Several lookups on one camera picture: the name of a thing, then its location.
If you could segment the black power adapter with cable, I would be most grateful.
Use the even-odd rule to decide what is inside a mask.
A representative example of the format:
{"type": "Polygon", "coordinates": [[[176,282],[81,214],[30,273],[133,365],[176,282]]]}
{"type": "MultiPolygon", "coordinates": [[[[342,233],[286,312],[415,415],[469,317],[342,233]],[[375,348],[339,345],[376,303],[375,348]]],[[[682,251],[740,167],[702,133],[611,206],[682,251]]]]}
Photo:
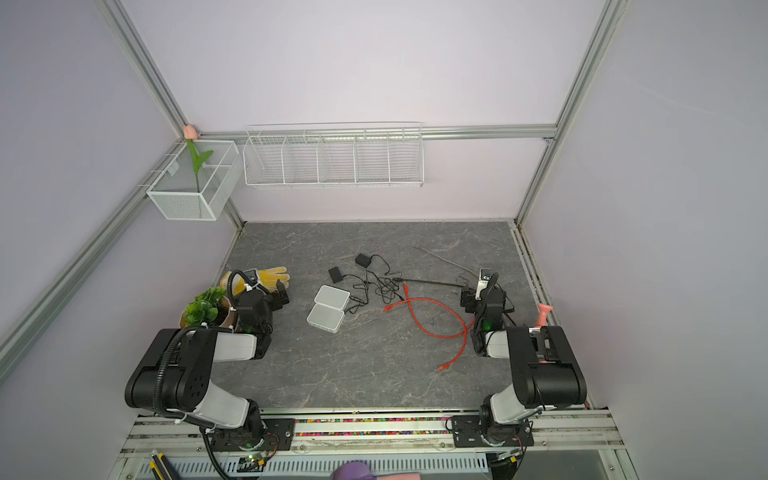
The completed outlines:
{"type": "Polygon", "coordinates": [[[329,270],[329,275],[334,284],[345,280],[355,280],[349,303],[344,309],[346,313],[357,313],[361,308],[367,306],[373,297],[378,297],[385,305],[403,299],[399,293],[399,284],[396,281],[379,276],[370,269],[365,269],[362,275],[356,275],[343,274],[338,267],[334,267],[329,270]]]}

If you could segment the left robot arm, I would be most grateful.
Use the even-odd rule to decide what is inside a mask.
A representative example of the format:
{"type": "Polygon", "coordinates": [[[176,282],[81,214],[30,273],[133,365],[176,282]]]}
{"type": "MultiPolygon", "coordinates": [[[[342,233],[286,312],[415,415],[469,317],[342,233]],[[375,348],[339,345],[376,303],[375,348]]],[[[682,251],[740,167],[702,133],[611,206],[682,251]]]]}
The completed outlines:
{"type": "Polygon", "coordinates": [[[234,298],[236,326],[193,326],[158,332],[127,382],[125,402],[159,417],[200,427],[214,452],[264,451],[290,447],[293,427],[268,421],[252,399],[236,396],[211,380],[215,363],[265,356],[273,312],[289,302],[282,285],[271,293],[257,287],[234,298]]]}

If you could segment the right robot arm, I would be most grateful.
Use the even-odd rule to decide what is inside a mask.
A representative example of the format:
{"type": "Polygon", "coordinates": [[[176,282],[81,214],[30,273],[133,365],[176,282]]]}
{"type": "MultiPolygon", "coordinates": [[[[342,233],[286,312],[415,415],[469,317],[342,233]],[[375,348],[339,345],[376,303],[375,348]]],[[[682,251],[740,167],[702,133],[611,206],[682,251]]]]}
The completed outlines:
{"type": "Polygon", "coordinates": [[[534,416],[547,407],[567,408],[586,401],[586,380],[565,332],[547,323],[552,306],[538,304],[536,324],[526,326],[506,318],[506,293],[500,288],[488,287],[481,293],[464,289],[460,305],[474,315],[468,338],[475,354],[506,360],[510,367],[510,385],[488,395],[479,409],[484,443],[529,446],[534,416]]]}

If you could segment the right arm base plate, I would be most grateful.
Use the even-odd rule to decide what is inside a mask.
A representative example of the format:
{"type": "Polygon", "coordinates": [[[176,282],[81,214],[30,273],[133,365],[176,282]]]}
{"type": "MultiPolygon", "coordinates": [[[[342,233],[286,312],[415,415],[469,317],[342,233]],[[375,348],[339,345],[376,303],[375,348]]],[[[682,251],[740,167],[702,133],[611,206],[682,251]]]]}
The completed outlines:
{"type": "Polygon", "coordinates": [[[458,448],[522,447],[534,445],[532,423],[499,424],[479,414],[454,415],[444,424],[458,448]]]}

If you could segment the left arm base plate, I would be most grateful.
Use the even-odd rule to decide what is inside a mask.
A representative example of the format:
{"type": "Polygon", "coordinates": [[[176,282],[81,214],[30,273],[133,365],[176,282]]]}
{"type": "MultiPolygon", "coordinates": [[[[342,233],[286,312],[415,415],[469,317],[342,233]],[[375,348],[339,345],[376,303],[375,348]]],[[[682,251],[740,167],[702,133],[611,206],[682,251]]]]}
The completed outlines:
{"type": "Polygon", "coordinates": [[[217,429],[208,434],[208,440],[214,452],[287,451],[291,448],[295,427],[295,418],[267,417],[255,432],[246,427],[217,429]]]}

